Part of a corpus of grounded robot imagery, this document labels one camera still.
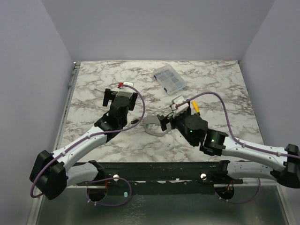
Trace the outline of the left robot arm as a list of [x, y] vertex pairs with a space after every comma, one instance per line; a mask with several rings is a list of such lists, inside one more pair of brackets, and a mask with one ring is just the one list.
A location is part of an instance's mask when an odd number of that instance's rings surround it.
[[127, 127], [127, 115], [135, 107], [137, 98], [143, 98], [134, 87], [121, 84], [119, 91], [105, 90], [103, 105], [110, 102], [110, 109], [81, 137], [69, 145], [48, 152], [46, 150], [37, 155], [30, 173], [31, 198], [45, 196], [52, 200], [58, 197], [67, 186], [90, 181], [98, 185], [103, 181], [104, 174], [92, 163], [82, 167], [75, 166], [79, 159], [89, 152], [112, 140], [121, 132], [130, 130]]

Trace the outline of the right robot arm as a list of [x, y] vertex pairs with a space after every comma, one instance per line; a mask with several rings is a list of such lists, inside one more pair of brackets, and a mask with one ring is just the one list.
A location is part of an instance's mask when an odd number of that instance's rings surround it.
[[210, 156], [243, 159], [243, 163], [229, 162], [215, 172], [216, 180], [263, 178], [274, 180], [288, 188], [300, 187], [300, 149], [288, 144], [271, 147], [230, 137], [227, 133], [208, 128], [208, 122], [188, 108], [179, 114], [157, 116], [162, 131], [177, 129], [193, 147]]

